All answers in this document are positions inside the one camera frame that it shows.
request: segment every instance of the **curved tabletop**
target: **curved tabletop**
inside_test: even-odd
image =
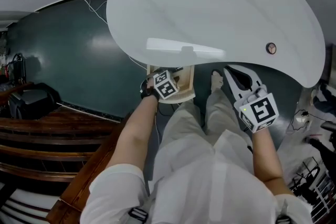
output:
[[[106,14],[119,47],[150,65],[256,63],[304,87],[322,74],[323,33],[305,0],[108,0]]]

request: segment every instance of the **white device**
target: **white device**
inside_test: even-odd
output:
[[[258,75],[238,65],[228,65],[224,73],[236,99],[234,107],[246,126],[255,133],[273,124],[279,116],[278,108]]]
[[[168,70],[162,72],[161,74],[156,74],[153,78],[154,88],[157,90],[162,99],[167,99],[179,92],[177,84]]]

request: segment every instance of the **person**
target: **person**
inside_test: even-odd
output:
[[[211,77],[205,132],[193,101],[181,104],[165,127],[148,196],[142,171],[158,105],[152,83],[106,169],[90,185],[81,224],[312,223],[311,206],[284,182],[268,129],[251,141],[239,128],[217,71]]]
[[[307,144],[312,145],[316,148],[321,155],[321,159],[328,171],[330,179],[333,181],[334,185],[336,185],[336,153],[328,149],[322,142],[318,139],[319,134],[311,134],[306,136],[303,141]]]
[[[336,116],[336,97],[333,96],[329,90],[327,90],[326,84],[321,84],[319,88],[326,101],[320,101],[317,97],[317,90],[313,89],[311,91],[311,103],[315,106],[316,109],[324,113],[331,113]]]

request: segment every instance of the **shoe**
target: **shoe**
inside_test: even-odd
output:
[[[311,134],[311,135],[306,136],[302,141],[304,143],[307,143],[307,144],[309,144],[309,141],[311,139],[315,139],[317,141],[320,141],[319,138],[318,138],[319,136],[322,136],[322,134]]]
[[[317,89],[313,89],[310,93],[310,105],[314,105],[313,100],[314,100],[314,97],[316,96],[316,94],[317,94]]]
[[[219,70],[213,70],[211,74],[211,93],[223,86],[223,77]]]

